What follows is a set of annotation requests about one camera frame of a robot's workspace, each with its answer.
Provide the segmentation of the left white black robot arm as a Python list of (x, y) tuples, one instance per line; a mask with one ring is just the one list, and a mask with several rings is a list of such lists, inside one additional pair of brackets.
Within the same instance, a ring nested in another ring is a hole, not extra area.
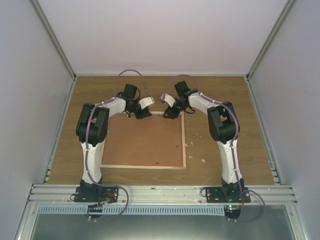
[(155, 104), (150, 95), (135, 98), (139, 89), (126, 84), (122, 92), (100, 103), (85, 103), (82, 107), (76, 135), (83, 152), (83, 175), (71, 199), (78, 203), (114, 203), (118, 199), (119, 185), (102, 183), (101, 163), (103, 147), (108, 134), (110, 117), (126, 113), (140, 120), (151, 116), (149, 107)]

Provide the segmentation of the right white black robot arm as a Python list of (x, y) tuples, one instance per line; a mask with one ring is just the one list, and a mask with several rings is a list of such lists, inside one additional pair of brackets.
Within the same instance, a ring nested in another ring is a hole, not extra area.
[(198, 89), (190, 90), (185, 81), (176, 83), (174, 88), (178, 98), (166, 92), (160, 97), (161, 102), (168, 104), (163, 117), (175, 119), (187, 108), (207, 115), (209, 133), (218, 144), (222, 163), (221, 187), (216, 198), (228, 203), (240, 201), (244, 189), (237, 154), (240, 126), (232, 103), (213, 100)]

